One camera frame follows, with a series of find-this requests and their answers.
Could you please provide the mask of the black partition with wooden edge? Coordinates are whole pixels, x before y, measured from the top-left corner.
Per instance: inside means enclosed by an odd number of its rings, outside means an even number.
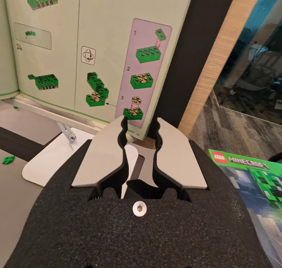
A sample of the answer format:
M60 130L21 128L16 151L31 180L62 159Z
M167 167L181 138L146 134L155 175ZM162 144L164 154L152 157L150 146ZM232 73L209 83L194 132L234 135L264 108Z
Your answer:
M189 135L256 2L191 0L146 147L155 142L157 117Z

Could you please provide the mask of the black office chair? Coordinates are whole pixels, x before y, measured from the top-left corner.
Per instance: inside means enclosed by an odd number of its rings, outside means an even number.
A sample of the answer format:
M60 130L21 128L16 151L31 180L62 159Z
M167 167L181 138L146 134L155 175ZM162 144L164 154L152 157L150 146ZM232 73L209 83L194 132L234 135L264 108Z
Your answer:
M241 105L242 113L252 113L259 104L264 105L261 113L281 110L281 46L259 46L252 57L230 100Z

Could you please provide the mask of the green toy set box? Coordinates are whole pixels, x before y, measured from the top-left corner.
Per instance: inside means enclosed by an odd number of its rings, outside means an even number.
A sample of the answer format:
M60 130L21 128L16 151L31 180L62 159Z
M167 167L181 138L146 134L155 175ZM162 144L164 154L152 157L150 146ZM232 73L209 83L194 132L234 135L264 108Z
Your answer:
M206 153L238 190L273 267L282 267L282 166L208 149Z

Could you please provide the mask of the white book stand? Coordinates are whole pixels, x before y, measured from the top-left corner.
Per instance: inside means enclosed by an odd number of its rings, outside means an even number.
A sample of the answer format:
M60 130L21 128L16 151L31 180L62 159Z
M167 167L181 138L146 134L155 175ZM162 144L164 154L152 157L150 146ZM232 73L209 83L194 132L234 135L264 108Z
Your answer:
M23 108L34 114L57 122L62 131L52 143L37 154L23 168L22 175L28 181L45 186L55 172L88 140L106 125L95 123L77 115L50 110L20 95L5 99L5 103ZM135 139L126 135L127 143Z

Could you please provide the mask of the grey desk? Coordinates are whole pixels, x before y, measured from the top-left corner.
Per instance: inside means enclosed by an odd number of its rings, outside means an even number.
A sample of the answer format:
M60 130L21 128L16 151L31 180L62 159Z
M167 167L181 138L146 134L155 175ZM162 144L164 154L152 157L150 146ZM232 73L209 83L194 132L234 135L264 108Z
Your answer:
M278 252L227 175L193 141L208 190L129 181L129 197L71 189L84 143L43 190L1 171L4 267L278 267Z

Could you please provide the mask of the pale green instruction booklet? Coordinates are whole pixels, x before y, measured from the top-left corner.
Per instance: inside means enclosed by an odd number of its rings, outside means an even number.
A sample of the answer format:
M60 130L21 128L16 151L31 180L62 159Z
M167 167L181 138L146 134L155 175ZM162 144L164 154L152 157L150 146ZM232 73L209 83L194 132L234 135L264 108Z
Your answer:
M1 100L146 137L191 0L1 0Z

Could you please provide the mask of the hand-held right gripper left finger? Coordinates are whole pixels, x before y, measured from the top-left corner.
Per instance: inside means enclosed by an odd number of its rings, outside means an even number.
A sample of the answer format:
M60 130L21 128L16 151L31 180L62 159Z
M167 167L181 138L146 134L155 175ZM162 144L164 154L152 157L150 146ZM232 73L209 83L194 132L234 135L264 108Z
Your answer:
M72 182L72 187L102 187L102 183L127 164L127 118L120 116L92 139Z

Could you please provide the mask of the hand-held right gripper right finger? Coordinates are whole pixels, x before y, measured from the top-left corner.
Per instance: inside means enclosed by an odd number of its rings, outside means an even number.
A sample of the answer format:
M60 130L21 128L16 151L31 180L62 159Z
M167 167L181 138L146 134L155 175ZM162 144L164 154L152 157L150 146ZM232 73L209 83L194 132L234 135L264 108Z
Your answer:
M162 118L157 118L153 181L159 188L206 189L207 183L189 139Z

